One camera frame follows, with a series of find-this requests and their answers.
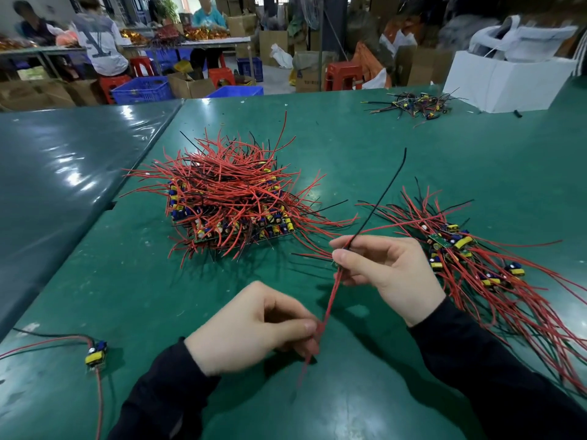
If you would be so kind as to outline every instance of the hand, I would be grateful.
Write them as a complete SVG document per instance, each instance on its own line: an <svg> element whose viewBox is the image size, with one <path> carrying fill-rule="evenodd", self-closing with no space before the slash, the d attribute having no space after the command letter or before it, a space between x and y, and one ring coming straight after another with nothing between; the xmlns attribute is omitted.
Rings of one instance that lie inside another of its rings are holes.
<svg viewBox="0 0 587 440"><path fill-rule="evenodd" d="M330 241L336 263L344 267L343 284L371 284L408 326L423 321L446 297L420 244L411 237L352 236Z"/></svg>
<svg viewBox="0 0 587 440"><path fill-rule="evenodd" d="M200 370L215 376L252 366L275 348L317 355L317 327L318 319L302 303L254 281L185 344Z"/></svg>

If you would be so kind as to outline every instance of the white box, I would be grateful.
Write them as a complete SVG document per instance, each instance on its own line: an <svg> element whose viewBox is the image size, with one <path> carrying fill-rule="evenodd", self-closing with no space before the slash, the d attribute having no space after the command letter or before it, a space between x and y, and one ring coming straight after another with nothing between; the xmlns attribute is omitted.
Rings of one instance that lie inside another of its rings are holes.
<svg viewBox="0 0 587 440"><path fill-rule="evenodd" d="M575 66L568 58L512 63L459 51L444 92L487 112L547 110Z"/></svg>

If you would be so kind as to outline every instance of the blue plastic crate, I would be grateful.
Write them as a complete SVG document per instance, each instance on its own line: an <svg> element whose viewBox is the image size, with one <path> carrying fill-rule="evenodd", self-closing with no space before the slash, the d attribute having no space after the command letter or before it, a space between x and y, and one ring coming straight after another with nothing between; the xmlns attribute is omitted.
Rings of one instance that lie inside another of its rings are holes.
<svg viewBox="0 0 587 440"><path fill-rule="evenodd" d="M206 98L218 97L250 97L252 95L263 95L262 86L223 86L215 92L207 95Z"/></svg>
<svg viewBox="0 0 587 440"><path fill-rule="evenodd" d="M251 63L248 58L237 58L238 73L241 75L251 75ZM255 81L263 81L263 62L259 57L253 57L253 67L255 68Z"/></svg>
<svg viewBox="0 0 587 440"><path fill-rule="evenodd" d="M137 77L113 89L112 97L119 105L130 105L171 100L173 94L166 77Z"/></svg>

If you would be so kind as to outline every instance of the right hand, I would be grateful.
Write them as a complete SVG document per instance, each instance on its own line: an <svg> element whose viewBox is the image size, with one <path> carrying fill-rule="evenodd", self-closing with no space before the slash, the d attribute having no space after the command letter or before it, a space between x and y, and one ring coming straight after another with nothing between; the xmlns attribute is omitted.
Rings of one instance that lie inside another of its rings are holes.
<svg viewBox="0 0 587 440"><path fill-rule="evenodd" d="M423 321L446 298L420 243L411 237L341 236L330 241L332 258L346 270L343 284L371 284L411 327Z"/></svg>

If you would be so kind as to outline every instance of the blue shirt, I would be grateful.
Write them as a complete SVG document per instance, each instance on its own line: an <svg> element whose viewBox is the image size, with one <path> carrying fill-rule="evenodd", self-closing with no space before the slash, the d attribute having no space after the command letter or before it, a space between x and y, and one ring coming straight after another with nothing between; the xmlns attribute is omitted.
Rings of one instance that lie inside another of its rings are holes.
<svg viewBox="0 0 587 440"><path fill-rule="evenodd" d="M198 9L194 12L194 16L191 19L192 26L212 26L217 24L218 26L226 27L226 21L218 9L212 6L210 14L206 14L204 9Z"/></svg>

